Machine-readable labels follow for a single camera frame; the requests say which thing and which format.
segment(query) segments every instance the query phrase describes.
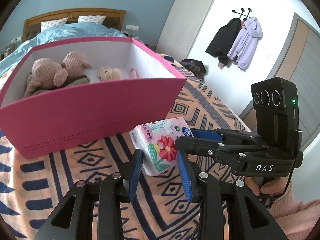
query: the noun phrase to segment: patterned blanket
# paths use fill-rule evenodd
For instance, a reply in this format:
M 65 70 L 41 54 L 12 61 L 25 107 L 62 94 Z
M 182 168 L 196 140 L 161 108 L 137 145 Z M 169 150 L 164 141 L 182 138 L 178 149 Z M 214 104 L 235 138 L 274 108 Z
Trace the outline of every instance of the patterned blanket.
M 183 116 L 194 128 L 245 130 L 238 117 L 205 84 L 178 62 L 172 64 L 188 80 L 167 118 Z M 0 213 L 17 239 L 33 239 L 74 183 L 81 179 L 103 180 L 118 171 L 133 152 L 127 132 L 26 160 L 0 131 Z M 243 179 L 212 158 L 192 156 L 190 159 L 220 180 L 233 183 Z M 92 239 L 96 239 L 98 207 L 97 202 Z M 191 239 L 199 221 L 199 207 L 190 204 L 184 196 L 177 167 L 158 177 L 147 176 L 142 171 L 137 198 L 130 204 L 121 204 L 124 239 Z

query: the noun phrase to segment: coat rack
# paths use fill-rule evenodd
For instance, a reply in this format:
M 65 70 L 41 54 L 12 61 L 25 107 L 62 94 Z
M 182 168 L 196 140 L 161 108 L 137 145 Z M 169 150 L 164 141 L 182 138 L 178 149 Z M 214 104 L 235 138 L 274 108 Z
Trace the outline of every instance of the coat rack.
M 233 13 L 240 14 L 239 19 L 241 18 L 242 15 L 243 15 L 243 16 L 246 16 L 246 15 L 244 14 L 245 9 L 241 8 L 241 11 L 242 11 L 242 13 L 238 13 L 238 12 L 236 12 L 235 10 L 232 10 Z M 247 16 L 243 19 L 244 21 L 245 21 L 246 19 L 250 18 L 250 17 L 249 17 L 249 13 L 250 13 L 250 12 L 252 12 L 252 10 L 251 10 L 251 8 L 248 8 L 248 14 L 247 14 Z

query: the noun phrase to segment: blue wall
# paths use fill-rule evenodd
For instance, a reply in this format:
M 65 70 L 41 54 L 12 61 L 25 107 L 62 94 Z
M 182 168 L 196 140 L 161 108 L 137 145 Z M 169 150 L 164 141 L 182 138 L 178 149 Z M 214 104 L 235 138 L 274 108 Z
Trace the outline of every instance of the blue wall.
M 156 45 L 175 0 L 21 0 L 0 32 L 0 51 L 22 34 L 24 21 L 43 13 L 83 7 L 126 10 L 126 24 L 139 26 L 136 36 Z

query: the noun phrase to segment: light switch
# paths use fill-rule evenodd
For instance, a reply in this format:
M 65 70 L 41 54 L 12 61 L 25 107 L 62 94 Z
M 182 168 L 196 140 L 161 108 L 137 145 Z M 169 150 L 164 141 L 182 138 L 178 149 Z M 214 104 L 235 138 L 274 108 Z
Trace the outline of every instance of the light switch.
M 129 25 L 129 24 L 127 24 L 125 28 L 126 28 L 127 30 L 135 30 L 135 31 L 138 31 L 138 30 L 139 30 L 139 26 Z
M 13 39 L 11 42 L 12 42 L 12 43 L 16 43 L 16 42 L 19 42 L 19 41 L 21 41 L 21 36 Z

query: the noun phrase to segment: pink box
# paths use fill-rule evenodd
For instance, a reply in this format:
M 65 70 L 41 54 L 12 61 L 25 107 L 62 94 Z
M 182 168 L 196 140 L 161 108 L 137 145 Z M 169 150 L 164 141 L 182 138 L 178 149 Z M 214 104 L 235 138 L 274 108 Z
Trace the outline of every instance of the pink box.
M 86 53 L 93 69 L 135 68 L 138 79 L 96 82 L 23 99 L 33 62 L 62 62 Z M 27 159 L 130 131 L 166 117 L 186 78 L 169 62 L 131 38 L 85 37 L 31 49 L 0 91 L 0 128 Z

